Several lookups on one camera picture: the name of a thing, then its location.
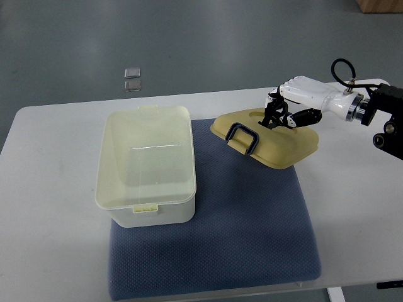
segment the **white table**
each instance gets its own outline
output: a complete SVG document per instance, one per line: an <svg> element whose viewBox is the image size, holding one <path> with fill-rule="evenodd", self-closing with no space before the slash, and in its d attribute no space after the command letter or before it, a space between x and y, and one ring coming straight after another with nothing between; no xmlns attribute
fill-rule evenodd
<svg viewBox="0 0 403 302"><path fill-rule="evenodd" d="M0 301L110 301L110 217L94 201L103 127L110 113L145 104L182 104L195 120L214 118L262 107L271 90L21 109L0 155ZM290 111L301 109L290 105ZM319 150L295 165L321 256L318 280L151 300L403 279L403 161L372 145L372 136L383 131L388 119L378 112L365 127L326 113L313 126L320 136Z"/></svg>

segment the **plastic container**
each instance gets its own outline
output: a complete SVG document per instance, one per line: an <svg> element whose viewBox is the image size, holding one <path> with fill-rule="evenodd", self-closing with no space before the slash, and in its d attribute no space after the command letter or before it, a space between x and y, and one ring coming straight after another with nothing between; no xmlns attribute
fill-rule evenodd
<svg viewBox="0 0 403 302"><path fill-rule="evenodd" d="M185 107L112 113L105 125L96 203L121 226L181 223L195 214L195 156Z"/></svg>

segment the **black cable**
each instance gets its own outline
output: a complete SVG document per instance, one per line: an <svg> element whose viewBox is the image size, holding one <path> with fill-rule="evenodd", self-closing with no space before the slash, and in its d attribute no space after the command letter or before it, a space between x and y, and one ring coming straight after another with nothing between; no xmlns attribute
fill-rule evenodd
<svg viewBox="0 0 403 302"><path fill-rule="evenodd" d="M336 64L337 64L338 62L343 62L343 63L347 64L348 67L350 67L350 69L351 69L351 77L352 77L353 79L355 79L356 74L355 74L354 66L353 66L353 64L352 64L350 61L347 61L346 59L342 59L342 58L334 60L334 62L332 63L332 67L331 67L332 76L333 76L333 78L334 78L336 81L338 81L341 85L343 85L343 86L345 86L345 87L348 87L348 88L372 88L372 87L374 87L374 88L379 88L379 85L376 85L376 84L348 84L348 83L345 83L342 79L340 79L340 78L336 75L336 72L334 71L334 67L336 66Z"/></svg>

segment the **gray floor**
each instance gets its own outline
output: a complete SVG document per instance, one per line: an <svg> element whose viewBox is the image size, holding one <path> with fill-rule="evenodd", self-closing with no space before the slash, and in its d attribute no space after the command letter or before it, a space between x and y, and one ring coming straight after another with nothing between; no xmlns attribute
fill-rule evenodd
<svg viewBox="0 0 403 302"><path fill-rule="evenodd" d="M0 0L0 148L25 106L333 81L338 57L360 79L403 87L402 28L403 14L362 14L355 0ZM125 93L131 66L142 68L142 90ZM403 300L402 289L374 284L344 292L347 302ZM216 301L329 299L323 290Z"/></svg>

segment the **cardboard box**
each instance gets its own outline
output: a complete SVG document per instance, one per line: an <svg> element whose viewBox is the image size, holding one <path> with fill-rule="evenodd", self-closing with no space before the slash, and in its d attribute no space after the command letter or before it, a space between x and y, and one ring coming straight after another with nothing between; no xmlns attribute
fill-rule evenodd
<svg viewBox="0 0 403 302"><path fill-rule="evenodd" d="M363 13L403 13L403 0L356 0Z"/></svg>

